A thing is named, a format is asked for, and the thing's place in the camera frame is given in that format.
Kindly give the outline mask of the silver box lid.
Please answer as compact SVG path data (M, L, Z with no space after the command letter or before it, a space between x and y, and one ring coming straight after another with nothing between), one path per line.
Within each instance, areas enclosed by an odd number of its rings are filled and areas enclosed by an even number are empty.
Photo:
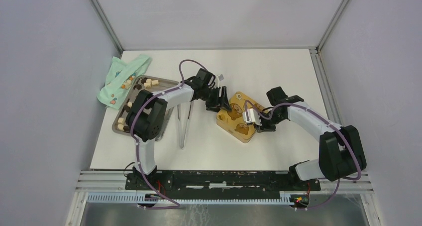
M243 120L244 102L249 100L261 112L264 107L242 92L236 92L229 100L231 111L220 110L216 116L216 124L230 133L242 143L248 143L256 130Z

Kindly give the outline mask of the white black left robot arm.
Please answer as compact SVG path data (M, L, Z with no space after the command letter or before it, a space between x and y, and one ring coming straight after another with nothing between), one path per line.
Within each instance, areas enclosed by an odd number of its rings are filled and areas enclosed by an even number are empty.
M202 100L206 110L219 112L231 111L226 87L215 85L216 76L205 69L199 69L197 74L178 85L158 92L141 90L126 117L130 135L135 142L135 169L140 173L137 183L144 190L150 190L156 185L156 170L154 159L155 139L163 128L163 122L168 109L183 103Z

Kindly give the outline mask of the metal serving tongs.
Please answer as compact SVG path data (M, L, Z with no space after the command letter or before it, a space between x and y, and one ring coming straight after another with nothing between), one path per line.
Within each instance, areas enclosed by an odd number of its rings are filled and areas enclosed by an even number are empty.
M187 132L189 129L191 117L192 117L192 110L193 110L194 102L190 102L189 110L186 115L186 118L182 118L182 109L181 105L177 105L177 120L178 120L178 146L181 149L185 148L185 142L187 137Z

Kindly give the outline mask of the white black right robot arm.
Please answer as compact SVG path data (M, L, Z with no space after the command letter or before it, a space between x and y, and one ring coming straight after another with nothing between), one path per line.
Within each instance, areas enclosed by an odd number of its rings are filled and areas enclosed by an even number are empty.
M359 180L366 158L359 132L352 125L342 126L321 116L298 95L288 96L281 87L267 93L268 109L244 106L243 119L257 132L274 132L284 120L294 122L318 142L318 158L297 163L288 170L291 189L302 189L311 179Z

